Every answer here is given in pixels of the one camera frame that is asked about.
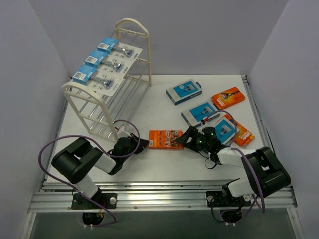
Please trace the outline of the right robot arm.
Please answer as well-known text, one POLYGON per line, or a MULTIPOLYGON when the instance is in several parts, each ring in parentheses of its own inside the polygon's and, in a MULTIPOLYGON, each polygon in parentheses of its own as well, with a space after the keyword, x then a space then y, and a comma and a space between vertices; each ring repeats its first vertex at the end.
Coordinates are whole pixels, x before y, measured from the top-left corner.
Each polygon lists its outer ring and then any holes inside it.
POLYGON ((244 178, 223 186, 221 199, 226 205, 234 205, 239 197, 255 194, 266 198, 289 186, 291 177, 269 147, 240 150, 227 146, 218 139, 214 127, 202 131, 190 126, 176 142, 194 152, 205 152, 217 165, 231 165, 245 170, 244 178))

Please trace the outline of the blue Gillette razor blister pack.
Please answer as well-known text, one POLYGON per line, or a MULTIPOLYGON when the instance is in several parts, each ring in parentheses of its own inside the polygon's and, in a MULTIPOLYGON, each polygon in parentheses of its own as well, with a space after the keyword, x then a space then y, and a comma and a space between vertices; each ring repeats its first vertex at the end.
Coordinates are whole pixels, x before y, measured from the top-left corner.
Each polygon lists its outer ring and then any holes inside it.
POLYGON ((97 46, 97 49, 109 55, 135 61, 143 49, 128 44, 120 43, 117 39, 105 37, 97 46))

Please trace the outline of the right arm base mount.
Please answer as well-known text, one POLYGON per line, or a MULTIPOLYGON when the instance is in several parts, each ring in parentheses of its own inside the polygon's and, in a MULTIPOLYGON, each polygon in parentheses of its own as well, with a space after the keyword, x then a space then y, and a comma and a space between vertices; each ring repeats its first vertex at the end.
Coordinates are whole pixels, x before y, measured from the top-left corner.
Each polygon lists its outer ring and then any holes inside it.
POLYGON ((226 207, 248 207, 251 200, 245 201, 244 197, 233 198, 226 196, 221 190, 206 191, 206 203, 208 207, 226 208, 226 207))

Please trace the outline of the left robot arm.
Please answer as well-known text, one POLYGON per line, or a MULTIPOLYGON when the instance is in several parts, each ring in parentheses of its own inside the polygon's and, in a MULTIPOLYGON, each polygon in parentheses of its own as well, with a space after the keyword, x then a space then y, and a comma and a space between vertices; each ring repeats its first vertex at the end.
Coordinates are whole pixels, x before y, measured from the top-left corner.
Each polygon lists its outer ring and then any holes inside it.
POLYGON ((131 133, 128 137, 120 137, 108 156, 93 147, 87 139, 80 137, 57 153, 51 165, 84 194, 83 204, 94 209, 102 202, 102 195, 88 175, 90 170, 96 167, 113 176, 123 168, 132 154, 141 153, 148 145, 148 140, 138 139, 131 133))

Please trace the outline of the orange Gillette Fusion box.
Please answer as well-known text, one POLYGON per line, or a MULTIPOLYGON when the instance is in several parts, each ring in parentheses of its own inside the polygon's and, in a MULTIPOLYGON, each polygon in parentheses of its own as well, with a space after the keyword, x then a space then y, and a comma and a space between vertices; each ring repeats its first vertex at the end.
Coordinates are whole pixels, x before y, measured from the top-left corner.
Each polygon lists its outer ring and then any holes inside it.
POLYGON ((182 144, 176 139, 183 135, 182 130, 150 130, 149 148, 150 149, 184 149, 182 144))

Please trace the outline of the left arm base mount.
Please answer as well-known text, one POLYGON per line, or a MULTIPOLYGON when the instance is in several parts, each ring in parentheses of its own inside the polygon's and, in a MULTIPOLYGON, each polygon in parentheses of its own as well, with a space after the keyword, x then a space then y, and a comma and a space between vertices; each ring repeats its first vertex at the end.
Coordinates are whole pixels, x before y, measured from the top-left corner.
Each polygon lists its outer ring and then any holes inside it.
MULTIPOLYGON (((100 204, 106 209, 116 209, 117 208, 117 196, 116 193, 106 193, 106 192, 97 192, 92 201, 100 204)), ((88 199, 81 196, 79 193, 73 195, 71 209, 73 210, 90 210, 90 209, 100 209, 99 206, 92 203, 88 199)))

